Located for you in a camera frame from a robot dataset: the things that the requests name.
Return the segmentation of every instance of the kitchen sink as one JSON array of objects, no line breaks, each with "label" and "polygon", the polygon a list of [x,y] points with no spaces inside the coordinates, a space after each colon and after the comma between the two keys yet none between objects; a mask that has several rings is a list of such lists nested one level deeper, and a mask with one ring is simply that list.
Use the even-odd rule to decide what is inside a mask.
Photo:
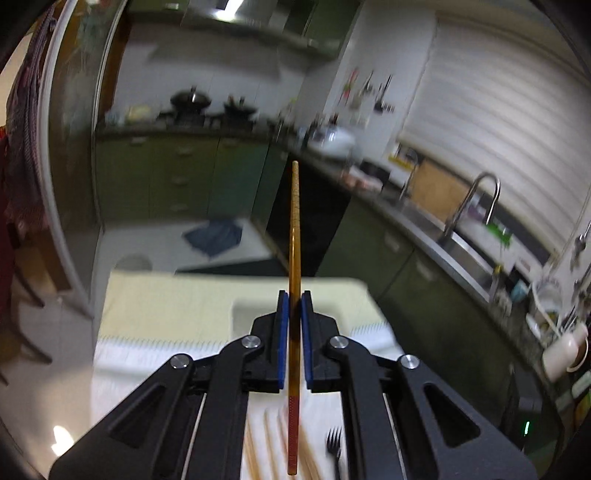
[{"label": "kitchen sink", "polygon": [[401,214],[404,219],[412,223],[423,234],[428,237],[424,239],[426,246],[431,248],[436,254],[445,258],[447,254],[458,264],[465,274],[475,282],[482,291],[481,296],[488,300],[488,292],[492,285],[492,274],[494,265],[481,255],[470,243],[462,238],[457,232],[453,232],[451,237],[441,241],[441,235],[444,230],[444,223],[422,208],[418,207],[409,199],[389,201],[391,208]]}]

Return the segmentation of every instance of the green cabinet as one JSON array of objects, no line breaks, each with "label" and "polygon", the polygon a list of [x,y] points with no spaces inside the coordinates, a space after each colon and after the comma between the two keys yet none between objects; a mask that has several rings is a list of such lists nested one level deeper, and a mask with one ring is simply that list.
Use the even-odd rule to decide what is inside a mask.
[{"label": "green cabinet", "polygon": [[493,424],[506,404],[516,362],[487,312],[416,251],[378,299],[406,353],[416,355]]},{"label": "green cabinet", "polygon": [[217,138],[164,137],[152,140],[150,218],[206,218],[216,161]]},{"label": "green cabinet", "polygon": [[96,190],[103,221],[149,218],[153,155],[147,137],[97,142]]},{"label": "green cabinet", "polygon": [[217,148],[208,218],[250,217],[267,144],[223,138]]},{"label": "green cabinet", "polygon": [[352,199],[316,275],[358,278],[378,299],[412,252],[408,240],[371,208]]},{"label": "green cabinet", "polygon": [[267,228],[267,223],[271,216],[271,210],[275,202],[275,197],[277,196],[281,176],[285,170],[287,157],[287,152],[281,148],[275,146],[269,147],[258,189],[256,190],[255,203],[252,206],[252,219],[263,230]]}]

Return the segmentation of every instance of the cloth hanging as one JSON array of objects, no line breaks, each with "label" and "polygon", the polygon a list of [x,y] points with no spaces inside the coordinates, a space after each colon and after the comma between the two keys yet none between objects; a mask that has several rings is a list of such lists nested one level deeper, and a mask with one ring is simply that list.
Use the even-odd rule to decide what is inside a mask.
[{"label": "cloth hanging", "polygon": [[55,25],[51,6],[37,24],[25,59],[8,96],[7,215],[21,231],[39,231],[47,222],[41,197],[37,158],[37,105],[41,83],[41,61]]}]

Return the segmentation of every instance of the cabinet drawer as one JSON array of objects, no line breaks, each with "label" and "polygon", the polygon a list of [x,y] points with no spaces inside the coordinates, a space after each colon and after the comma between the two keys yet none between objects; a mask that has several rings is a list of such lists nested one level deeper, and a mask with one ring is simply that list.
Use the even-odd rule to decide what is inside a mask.
[{"label": "cabinet drawer", "polygon": [[217,138],[160,137],[152,147],[150,217],[205,218]]}]

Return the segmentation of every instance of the pot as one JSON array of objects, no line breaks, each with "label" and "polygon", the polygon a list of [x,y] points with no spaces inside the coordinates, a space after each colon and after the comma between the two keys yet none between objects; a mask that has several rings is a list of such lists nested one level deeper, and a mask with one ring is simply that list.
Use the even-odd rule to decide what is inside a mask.
[{"label": "pot", "polygon": [[258,108],[255,108],[244,103],[244,97],[240,98],[240,103],[236,104],[233,97],[228,97],[228,101],[223,104],[226,115],[232,118],[248,120],[251,115],[256,113]]},{"label": "pot", "polygon": [[211,105],[212,100],[203,92],[198,92],[197,87],[192,87],[191,90],[182,91],[173,95],[170,103],[179,112],[201,113],[201,110]]}]

